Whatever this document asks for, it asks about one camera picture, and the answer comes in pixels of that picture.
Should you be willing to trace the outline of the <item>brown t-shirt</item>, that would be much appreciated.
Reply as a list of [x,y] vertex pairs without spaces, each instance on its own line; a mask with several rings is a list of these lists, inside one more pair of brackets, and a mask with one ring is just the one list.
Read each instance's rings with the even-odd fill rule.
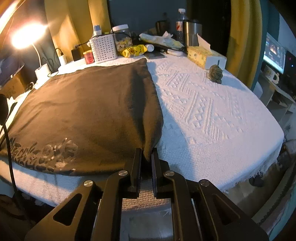
[[67,176],[121,170],[137,148],[149,159],[164,123],[144,58],[57,75],[16,109],[1,155],[28,169]]

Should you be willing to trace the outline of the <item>black smartphone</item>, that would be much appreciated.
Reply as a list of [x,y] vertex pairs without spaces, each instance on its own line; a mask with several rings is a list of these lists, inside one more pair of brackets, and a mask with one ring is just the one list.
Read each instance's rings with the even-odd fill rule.
[[145,52],[144,55],[147,59],[151,59],[151,60],[165,58],[165,56],[160,52]]

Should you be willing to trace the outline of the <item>yellow tissue box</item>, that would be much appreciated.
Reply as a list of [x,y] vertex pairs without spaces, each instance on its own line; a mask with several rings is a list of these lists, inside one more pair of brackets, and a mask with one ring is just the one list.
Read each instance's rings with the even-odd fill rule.
[[227,58],[220,53],[211,50],[210,44],[197,34],[198,46],[187,48],[187,57],[199,67],[209,70],[211,66],[217,65],[224,70]]

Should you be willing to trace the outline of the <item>white power strip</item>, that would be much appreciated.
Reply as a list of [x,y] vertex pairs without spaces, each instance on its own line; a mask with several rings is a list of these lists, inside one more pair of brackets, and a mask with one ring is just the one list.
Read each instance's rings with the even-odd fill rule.
[[85,59],[80,59],[77,61],[71,61],[65,65],[61,65],[58,68],[58,71],[59,72],[63,72],[63,71],[75,72],[78,69],[83,69],[84,66],[86,66]]

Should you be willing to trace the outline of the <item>yellow snack bag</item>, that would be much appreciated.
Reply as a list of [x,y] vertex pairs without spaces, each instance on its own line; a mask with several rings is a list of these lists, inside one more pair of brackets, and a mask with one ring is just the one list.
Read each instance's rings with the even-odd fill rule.
[[125,58],[132,58],[143,55],[147,51],[147,47],[145,45],[136,45],[125,48],[120,54]]

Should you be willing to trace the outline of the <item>red tin can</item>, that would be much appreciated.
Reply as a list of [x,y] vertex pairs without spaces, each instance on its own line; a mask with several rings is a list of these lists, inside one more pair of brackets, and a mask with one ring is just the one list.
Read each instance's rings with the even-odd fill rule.
[[92,64],[95,62],[92,50],[85,51],[83,55],[86,64]]

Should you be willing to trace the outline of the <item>white perforated basket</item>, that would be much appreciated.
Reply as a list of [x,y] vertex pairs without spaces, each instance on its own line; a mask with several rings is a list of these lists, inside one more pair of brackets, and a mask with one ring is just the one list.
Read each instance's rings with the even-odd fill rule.
[[117,58],[117,51],[112,34],[93,37],[89,42],[96,63],[102,63]]

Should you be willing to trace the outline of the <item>black charger adapter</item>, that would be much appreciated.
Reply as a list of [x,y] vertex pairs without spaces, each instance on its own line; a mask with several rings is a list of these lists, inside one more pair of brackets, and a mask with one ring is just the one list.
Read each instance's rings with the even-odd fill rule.
[[79,47],[76,47],[71,50],[73,61],[78,61],[82,58],[81,51]]

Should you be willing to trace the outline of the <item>wet wipes pack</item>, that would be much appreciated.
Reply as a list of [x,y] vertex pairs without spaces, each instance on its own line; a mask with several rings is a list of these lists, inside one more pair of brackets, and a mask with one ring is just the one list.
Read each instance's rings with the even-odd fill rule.
[[141,33],[139,35],[139,39],[150,44],[161,45],[173,50],[184,49],[184,45],[179,41],[174,40],[172,38],[172,35],[169,34],[167,31],[165,31],[165,33],[162,36],[152,36],[149,34]]

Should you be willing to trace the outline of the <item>clear snack jar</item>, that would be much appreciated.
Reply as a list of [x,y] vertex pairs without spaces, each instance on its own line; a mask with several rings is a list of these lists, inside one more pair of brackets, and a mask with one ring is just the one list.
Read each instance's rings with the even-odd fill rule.
[[121,52],[133,45],[128,24],[117,25],[112,28],[112,32],[114,36],[115,46],[118,52]]

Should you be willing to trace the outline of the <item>cardboard box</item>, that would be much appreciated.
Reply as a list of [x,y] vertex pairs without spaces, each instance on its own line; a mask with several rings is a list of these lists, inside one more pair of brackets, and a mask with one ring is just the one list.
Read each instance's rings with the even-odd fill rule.
[[1,94],[5,95],[6,98],[16,99],[19,95],[25,93],[33,83],[33,80],[27,77],[23,68],[24,66],[11,75],[4,84],[1,84]]

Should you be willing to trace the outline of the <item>plastic water bottle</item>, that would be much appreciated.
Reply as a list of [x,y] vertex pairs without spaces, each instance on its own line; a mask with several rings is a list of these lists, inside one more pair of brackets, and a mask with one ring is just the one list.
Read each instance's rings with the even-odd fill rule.
[[177,33],[177,41],[180,43],[184,43],[183,37],[183,23],[188,20],[186,10],[185,9],[178,9],[178,18],[176,21],[176,33]]

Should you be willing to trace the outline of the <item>computer monitor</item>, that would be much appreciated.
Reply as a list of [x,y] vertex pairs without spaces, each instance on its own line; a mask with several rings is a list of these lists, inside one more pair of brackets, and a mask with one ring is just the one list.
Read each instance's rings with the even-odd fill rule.
[[273,66],[280,74],[284,73],[285,54],[286,49],[267,33],[263,60]]

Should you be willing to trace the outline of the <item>tablet computer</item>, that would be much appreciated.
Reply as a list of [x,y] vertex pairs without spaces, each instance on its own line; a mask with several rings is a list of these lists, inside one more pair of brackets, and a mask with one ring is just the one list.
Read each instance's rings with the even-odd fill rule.
[[12,54],[7,58],[1,59],[0,85],[3,87],[25,66],[18,54]]

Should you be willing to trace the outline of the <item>white desk lamp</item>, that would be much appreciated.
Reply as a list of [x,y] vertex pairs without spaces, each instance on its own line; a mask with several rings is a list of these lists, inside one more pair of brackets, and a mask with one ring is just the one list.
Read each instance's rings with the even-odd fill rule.
[[45,78],[50,73],[49,68],[42,65],[40,53],[36,48],[36,42],[43,38],[46,29],[47,25],[43,25],[40,22],[29,22],[13,32],[11,36],[11,44],[14,48],[22,50],[33,47],[37,53],[39,60],[39,67],[35,70],[37,80]]

